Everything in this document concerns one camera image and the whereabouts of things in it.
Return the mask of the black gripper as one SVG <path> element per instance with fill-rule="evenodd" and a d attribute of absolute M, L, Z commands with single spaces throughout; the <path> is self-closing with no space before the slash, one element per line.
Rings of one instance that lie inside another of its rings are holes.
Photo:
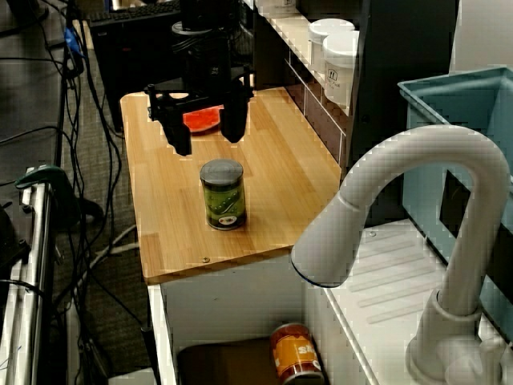
<path fill-rule="evenodd" d="M 248 102 L 253 97 L 252 68 L 247 64 L 232 65 L 230 43 L 224 32 L 188 38 L 173 50 L 182 56 L 184 69 L 179 78 L 145 88 L 151 119 L 160 122 L 176 153 L 188 156 L 192 154 L 190 131 L 179 109 L 223 105 L 221 134 L 230 143 L 238 143 L 245 133 Z"/>

